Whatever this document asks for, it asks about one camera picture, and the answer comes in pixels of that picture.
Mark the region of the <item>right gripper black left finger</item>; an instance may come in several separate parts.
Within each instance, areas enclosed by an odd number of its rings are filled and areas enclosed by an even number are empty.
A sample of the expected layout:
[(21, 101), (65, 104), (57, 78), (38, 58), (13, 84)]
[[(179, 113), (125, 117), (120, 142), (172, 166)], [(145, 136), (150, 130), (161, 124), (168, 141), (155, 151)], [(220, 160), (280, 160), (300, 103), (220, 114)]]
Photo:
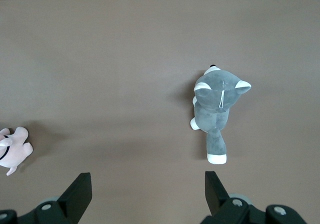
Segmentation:
[(77, 224), (92, 200), (89, 172), (81, 173), (56, 201), (46, 201), (17, 218), (19, 224)]

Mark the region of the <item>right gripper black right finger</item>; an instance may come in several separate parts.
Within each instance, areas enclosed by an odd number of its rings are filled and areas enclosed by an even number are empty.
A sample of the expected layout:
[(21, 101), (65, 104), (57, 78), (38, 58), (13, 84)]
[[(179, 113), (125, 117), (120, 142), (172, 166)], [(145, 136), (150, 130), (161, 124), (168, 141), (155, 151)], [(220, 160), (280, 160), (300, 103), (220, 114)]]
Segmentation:
[(214, 171), (205, 172), (205, 199), (211, 215), (203, 224), (265, 224), (266, 213), (241, 197), (230, 197)]

